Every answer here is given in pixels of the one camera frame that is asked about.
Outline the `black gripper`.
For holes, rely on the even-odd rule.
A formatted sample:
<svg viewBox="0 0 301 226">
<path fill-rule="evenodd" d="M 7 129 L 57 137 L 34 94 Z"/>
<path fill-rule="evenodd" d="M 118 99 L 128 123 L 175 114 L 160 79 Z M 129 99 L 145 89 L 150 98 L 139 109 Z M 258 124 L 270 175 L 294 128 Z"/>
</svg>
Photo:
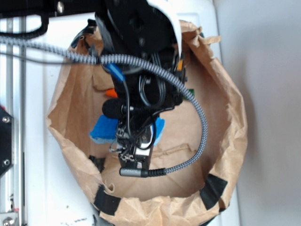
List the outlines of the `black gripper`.
<svg viewBox="0 0 301 226">
<path fill-rule="evenodd" d="M 118 53 L 141 57 L 154 65 L 172 73 L 181 83 L 186 82 L 183 57 L 173 44 L 152 53 L 142 51 L 134 53 L 128 49 L 120 49 Z M 155 73 L 137 66 L 116 64 L 125 76 L 125 80 L 119 83 L 113 76 L 115 91 L 118 97 L 124 99 L 127 111 L 131 114 L 154 114 L 169 111 L 183 101 L 183 95 L 179 89 Z"/>
</svg>

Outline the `black white robot arm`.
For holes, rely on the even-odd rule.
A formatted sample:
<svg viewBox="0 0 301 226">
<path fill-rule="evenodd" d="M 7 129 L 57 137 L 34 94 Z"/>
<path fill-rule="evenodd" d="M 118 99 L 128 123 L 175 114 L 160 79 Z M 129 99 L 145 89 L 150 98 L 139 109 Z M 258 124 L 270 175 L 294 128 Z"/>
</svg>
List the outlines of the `black white robot arm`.
<svg viewBox="0 0 301 226">
<path fill-rule="evenodd" d="M 103 0 L 95 18 L 103 39 L 103 55 L 133 57 L 184 79 L 178 68 L 182 58 L 181 28 L 165 1 Z M 122 74 L 112 76 L 117 100 L 105 104 L 105 110 L 115 107 L 121 117 L 158 115 L 182 102 L 178 88 L 151 69 L 133 63 L 114 63 L 112 67 L 105 64 L 104 68 Z"/>
</svg>

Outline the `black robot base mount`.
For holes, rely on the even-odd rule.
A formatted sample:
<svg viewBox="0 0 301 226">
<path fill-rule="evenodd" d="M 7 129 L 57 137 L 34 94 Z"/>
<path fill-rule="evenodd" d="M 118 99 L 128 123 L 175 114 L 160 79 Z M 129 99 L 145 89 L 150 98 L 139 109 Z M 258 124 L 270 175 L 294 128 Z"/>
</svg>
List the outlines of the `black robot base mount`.
<svg viewBox="0 0 301 226">
<path fill-rule="evenodd" d="M 13 117 L 0 105 L 0 177 L 13 165 Z"/>
</svg>

